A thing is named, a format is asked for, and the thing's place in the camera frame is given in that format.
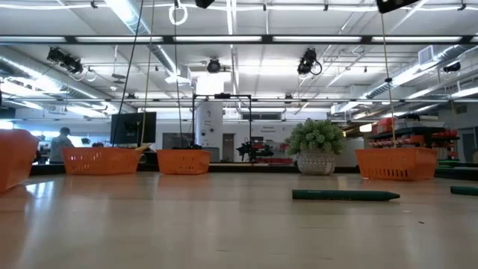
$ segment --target plastic basket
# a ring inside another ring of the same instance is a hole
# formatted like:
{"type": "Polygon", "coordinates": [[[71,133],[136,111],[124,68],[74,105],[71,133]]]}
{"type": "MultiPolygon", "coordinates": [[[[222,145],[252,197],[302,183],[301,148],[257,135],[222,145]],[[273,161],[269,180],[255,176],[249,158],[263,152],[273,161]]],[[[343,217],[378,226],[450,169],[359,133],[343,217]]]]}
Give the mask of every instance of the plastic basket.
{"type": "Polygon", "coordinates": [[[433,179],[437,155],[436,150],[421,147],[356,150],[360,173],[369,179],[433,179]]]}
{"type": "Polygon", "coordinates": [[[117,148],[63,148],[68,175],[119,175],[136,173],[141,152],[117,148]]]}
{"type": "Polygon", "coordinates": [[[211,153],[198,149],[162,149],[157,151],[159,171],[167,175],[207,173],[211,153]]]}
{"type": "Polygon", "coordinates": [[[38,142],[26,130],[0,130],[0,191],[28,178],[38,142]]]}

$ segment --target ceiling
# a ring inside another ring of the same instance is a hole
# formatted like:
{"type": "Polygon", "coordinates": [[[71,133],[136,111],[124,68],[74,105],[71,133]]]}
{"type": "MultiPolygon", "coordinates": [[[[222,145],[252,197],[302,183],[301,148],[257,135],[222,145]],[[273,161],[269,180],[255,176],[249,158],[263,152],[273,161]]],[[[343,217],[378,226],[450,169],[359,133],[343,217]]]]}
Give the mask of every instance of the ceiling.
{"type": "MultiPolygon", "coordinates": [[[[143,18],[152,21],[153,11],[155,21],[152,27],[154,34],[160,35],[205,35],[231,34],[228,30],[228,12],[226,1],[216,0],[213,7],[222,8],[203,10],[188,7],[189,16],[186,22],[174,26],[170,19],[169,7],[145,7],[143,18]]],[[[127,35],[131,34],[121,19],[103,1],[96,1],[98,9],[88,7],[90,0],[20,0],[2,1],[2,4],[14,4],[22,7],[79,7],[55,10],[29,10],[0,8],[0,32],[3,35],[127,35]]],[[[153,1],[144,1],[146,6],[153,1]]],[[[173,1],[155,1],[156,4],[171,4],[173,1]]],[[[182,4],[193,4],[193,1],[182,1],[182,4]]],[[[375,7],[374,0],[328,0],[331,10],[323,11],[323,4],[315,0],[266,0],[268,7],[304,7],[308,10],[277,10],[268,9],[245,10],[248,7],[262,7],[263,0],[237,0],[238,11],[232,21],[233,34],[382,34],[381,16],[378,11],[355,12],[348,11],[354,7],[375,7]],[[348,10],[333,10],[338,7],[348,10]]],[[[478,2],[467,1],[468,8],[463,11],[436,9],[459,7],[461,2],[454,0],[430,0],[421,10],[396,10],[383,16],[386,34],[410,35],[475,35],[478,32],[476,17],[478,2]]],[[[114,71],[113,46],[58,46],[65,52],[81,58],[83,65],[95,70],[97,78],[94,81],[83,80],[103,93],[120,98],[122,88],[112,91],[113,72],[126,75],[127,65],[132,46],[119,46],[117,66],[114,71]]],[[[387,46],[388,68],[390,72],[405,67],[418,59],[418,52],[425,46],[387,46]]],[[[45,65],[51,65],[46,60],[49,52],[47,45],[16,45],[12,49],[33,58],[45,65]]],[[[229,44],[215,45],[164,45],[165,52],[178,64],[190,67],[193,78],[205,74],[205,63],[210,58],[219,58],[220,62],[230,67],[232,65],[232,50],[229,44]]],[[[366,89],[383,81],[386,75],[384,48],[382,45],[348,46],[348,45],[234,45],[237,55],[236,71],[238,71],[237,93],[252,94],[259,98],[284,97],[293,93],[296,98],[352,98],[363,94],[366,89]],[[297,64],[307,48],[315,48],[323,65],[323,73],[305,81],[297,75],[297,64]]],[[[143,97],[146,85],[152,98],[176,97],[176,84],[165,82],[167,74],[158,60],[152,57],[148,68],[149,50],[145,46],[137,46],[132,58],[132,68],[129,74],[127,93],[136,93],[143,97]],[[146,74],[149,71],[149,83],[146,74]]],[[[468,66],[475,68],[475,60],[470,59],[468,66]]],[[[66,71],[54,66],[63,74],[66,71]]],[[[229,74],[226,79],[225,91],[233,93],[229,74]]],[[[422,90],[438,81],[436,71],[431,71],[423,78],[411,81],[403,86],[422,90]]],[[[191,87],[182,87],[182,96],[191,96],[191,87]]],[[[315,103],[310,106],[330,107],[329,103],[315,103]]]]}

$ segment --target monitor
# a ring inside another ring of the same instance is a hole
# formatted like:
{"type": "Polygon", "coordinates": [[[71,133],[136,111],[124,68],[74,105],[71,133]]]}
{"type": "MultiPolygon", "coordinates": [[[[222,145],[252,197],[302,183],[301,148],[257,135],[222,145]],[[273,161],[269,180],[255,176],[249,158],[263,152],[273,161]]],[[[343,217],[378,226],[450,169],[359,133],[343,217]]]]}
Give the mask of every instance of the monitor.
{"type": "MultiPolygon", "coordinates": [[[[111,118],[110,142],[115,144],[139,144],[143,133],[143,118],[143,113],[113,115],[111,118]]],[[[143,142],[156,142],[156,112],[146,113],[143,142]]]]}

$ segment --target potted plant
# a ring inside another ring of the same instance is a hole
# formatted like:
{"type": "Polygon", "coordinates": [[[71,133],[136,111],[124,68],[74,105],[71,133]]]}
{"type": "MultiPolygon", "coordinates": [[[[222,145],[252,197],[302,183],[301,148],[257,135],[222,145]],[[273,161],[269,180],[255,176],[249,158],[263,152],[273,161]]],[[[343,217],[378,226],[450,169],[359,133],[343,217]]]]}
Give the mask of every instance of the potted plant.
{"type": "Polygon", "coordinates": [[[345,148],[344,131],[330,120],[306,120],[292,130],[285,140],[288,154],[297,154],[297,166],[306,175],[330,175],[335,169],[335,156],[345,148]]]}

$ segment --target green object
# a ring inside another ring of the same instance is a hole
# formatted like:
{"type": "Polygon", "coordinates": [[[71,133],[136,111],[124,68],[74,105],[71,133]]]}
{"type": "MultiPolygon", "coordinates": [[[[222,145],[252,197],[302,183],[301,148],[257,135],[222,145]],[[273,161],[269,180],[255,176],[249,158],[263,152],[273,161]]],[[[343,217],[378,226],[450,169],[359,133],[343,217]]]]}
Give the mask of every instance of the green object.
{"type": "Polygon", "coordinates": [[[451,186],[450,191],[452,194],[478,196],[478,188],[475,187],[451,186]]]}
{"type": "Polygon", "coordinates": [[[332,124],[330,120],[308,119],[304,124],[299,123],[285,142],[289,144],[289,155],[308,149],[321,149],[327,153],[341,154],[345,148],[344,131],[332,124]]]}
{"type": "Polygon", "coordinates": [[[389,191],[292,190],[292,199],[298,200],[389,201],[396,198],[400,195],[389,191]]]}

